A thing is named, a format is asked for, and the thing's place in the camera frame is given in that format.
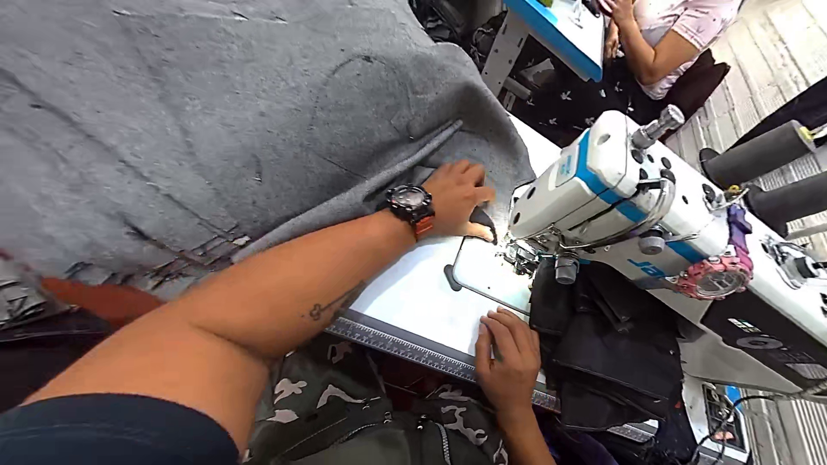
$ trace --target hand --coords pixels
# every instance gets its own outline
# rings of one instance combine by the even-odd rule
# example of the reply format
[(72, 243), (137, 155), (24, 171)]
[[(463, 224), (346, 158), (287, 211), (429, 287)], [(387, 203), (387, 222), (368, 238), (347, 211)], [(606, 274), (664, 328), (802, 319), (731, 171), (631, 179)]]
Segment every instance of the hand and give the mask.
[[(476, 375), (500, 423), (531, 415), (531, 397), (540, 371), (540, 337), (517, 315), (499, 307), (480, 319)], [(491, 344), (499, 352), (490, 358)]]
[(620, 34), (618, 33), (618, 27), (611, 23), (609, 26), (609, 32), (606, 34), (606, 43), (603, 47), (603, 56), (608, 60), (611, 58), (615, 58), (618, 55), (618, 50), (620, 48)]
[(633, 0), (604, 0), (612, 11), (612, 20), (619, 28), (634, 22)]
[(491, 230), (468, 218), (474, 207), (494, 200), (495, 192), (482, 187), (485, 168), (468, 160), (446, 163), (437, 168), (422, 187), (433, 197), (433, 228), (429, 233), (442, 236), (476, 236), (493, 241)]

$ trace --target tattoo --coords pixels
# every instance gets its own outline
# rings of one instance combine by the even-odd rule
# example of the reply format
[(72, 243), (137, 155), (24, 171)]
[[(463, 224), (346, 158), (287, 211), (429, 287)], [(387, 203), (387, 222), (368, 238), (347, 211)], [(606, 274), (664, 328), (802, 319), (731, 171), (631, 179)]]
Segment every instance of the tattoo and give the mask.
[(328, 310), (333, 310), (332, 317), (330, 321), (339, 318), (342, 314), (344, 314), (347, 309), (351, 308), (353, 302), (356, 302), (356, 299), (359, 298), (359, 295), (362, 293), (363, 290), (367, 287), (367, 283), (364, 281), (359, 281), (359, 284), (354, 286), (348, 292), (337, 297), (333, 302), (325, 305), (322, 307), (321, 304), (315, 304), (313, 308), (308, 312), (310, 318), (313, 321), (319, 321), (322, 318), (322, 315), (325, 314)]

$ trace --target watch face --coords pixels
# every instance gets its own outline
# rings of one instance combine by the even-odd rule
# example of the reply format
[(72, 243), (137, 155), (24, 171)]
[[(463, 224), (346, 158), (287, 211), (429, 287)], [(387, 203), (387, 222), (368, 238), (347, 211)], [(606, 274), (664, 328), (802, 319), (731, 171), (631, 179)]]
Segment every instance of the watch face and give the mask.
[(406, 207), (418, 207), (425, 201), (425, 193), (420, 190), (405, 189), (395, 193), (394, 200)]

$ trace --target wristwatch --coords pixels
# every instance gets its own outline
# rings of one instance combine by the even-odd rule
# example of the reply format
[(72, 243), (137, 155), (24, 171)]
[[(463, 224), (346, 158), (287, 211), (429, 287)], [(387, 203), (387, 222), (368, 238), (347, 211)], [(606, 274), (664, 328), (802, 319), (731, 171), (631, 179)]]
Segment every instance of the wristwatch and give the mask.
[(433, 207), (431, 194), (425, 189), (411, 184), (405, 184), (388, 189), (385, 192), (390, 212), (396, 218), (408, 223), (413, 228), (413, 234), (419, 236), (433, 228)]

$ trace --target camouflage pants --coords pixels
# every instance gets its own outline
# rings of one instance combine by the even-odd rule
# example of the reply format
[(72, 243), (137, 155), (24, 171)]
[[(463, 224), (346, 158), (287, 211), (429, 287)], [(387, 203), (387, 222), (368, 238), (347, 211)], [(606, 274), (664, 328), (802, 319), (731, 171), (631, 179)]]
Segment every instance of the camouflage pants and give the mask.
[[(378, 427), (403, 432), (410, 448), (419, 450), (410, 444), (422, 443), (423, 457), (407, 463), (428, 462), (424, 456), (431, 449), (441, 458), (444, 445), (450, 449), (450, 457), (448, 451), (444, 457), (450, 465), (508, 464), (494, 416), (471, 398), (476, 395), (445, 384), (416, 400), (409, 411), (394, 411), (375, 361), (383, 356), (389, 357), (329, 334), (288, 354), (271, 372), (245, 460), (292, 463)], [(433, 436), (412, 434), (429, 429)]]

